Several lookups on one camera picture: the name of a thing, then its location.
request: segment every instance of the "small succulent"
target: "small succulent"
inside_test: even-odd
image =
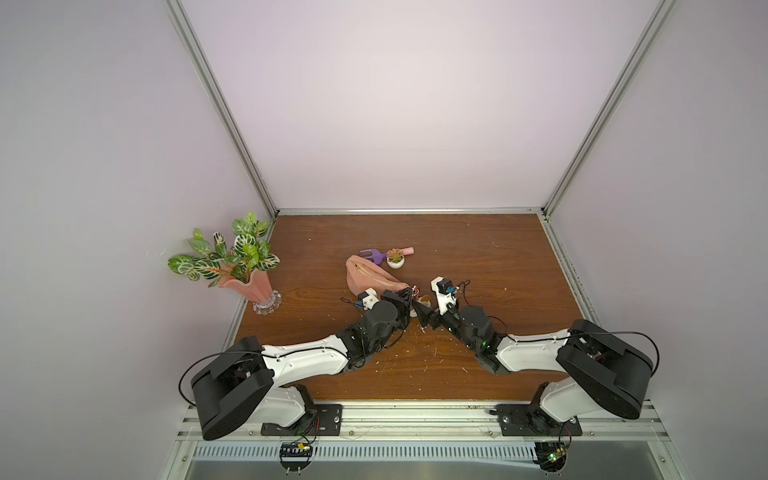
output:
[[[402,250],[399,248],[393,248],[386,253],[386,257],[392,263],[399,263],[402,260]]]
[[[268,222],[259,222],[254,212],[232,222],[235,242],[227,249],[224,235],[214,233],[214,244],[203,238],[203,232],[196,228],[189,240],[190,247],[198,257],[176,255],[168,259],[168,267],[179,275],[186,275],[193,281],[201,277],[213,282],[208,287],[218,285],[221,277],[231,275],[243,283],[250,282],[253,269],[271,270],[276,268],[280,259],[270,253],[270,243],[257,240],[266,234]]]

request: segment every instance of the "glass vase base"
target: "glass vase base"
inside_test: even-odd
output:
[[[272,296],[264,303],[253,302],[253,311],[258,315],[269,315],[280,307],[283,296],[277,290],[272,290]]]

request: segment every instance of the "zipper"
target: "zipper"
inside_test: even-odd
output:
[[[384,277],[382,277],[382,276],[373,276],[373,274],[372,274],[372,273],[368,273],[368,272],[366,272],[366,270],[365,270],[365,269],[363,269],[363,268],[362,268],[360,265],[358,265],[357,263],[355,263],[355,268],[357,268],[358,270],[360,270],[360,271],[361,271],[363,274],[365,274],[365,275],[367,275],[367,276],[369,276],[369,277],[373,278],[373,279],[374,279],[374,280],[376,280],[377,282],[386,283],[387,285],[391,285],[391,286],[395,286],[395,285],[397,285],[397,282],[392,282],[391,280],[387,280],[386,278],[384,278]]]

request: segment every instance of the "pink vase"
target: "pink vase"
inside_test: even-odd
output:
[[[219,287],[231,288],[253,302],[257,313],[266,315],[277,310],[282,301],[277,290],[272,290],[270,278],[262,270],[254,270],[250,274],[250,282],[243,283],[231,275],[221,277]]]

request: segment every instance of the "wooden table surface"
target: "wooden table surface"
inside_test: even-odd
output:
[[[402,268],[382,266],[418,286],[422,295],[431,293],[433,306],[433,278],[444,276],[454,285],[471,280],[467,300],[504,320],[510,333],[554,332],[581,318],[535,215],[279,217],[271,244],[281,263],[270,279],[283,304],[268,316],[249,306],[238,339],[256,336],[262,345],[309,342],[357,321],[360,315],[339,298],[354,298],[345,260],[367,247],[414,247]],[[503,333],[504,326],[494,322]],[[301,383],[315,400],[530,400],[540,383],[564,377],[534,370],[493,375],[448,331],[422,331],[414,319],[396,346],[361,369]]]

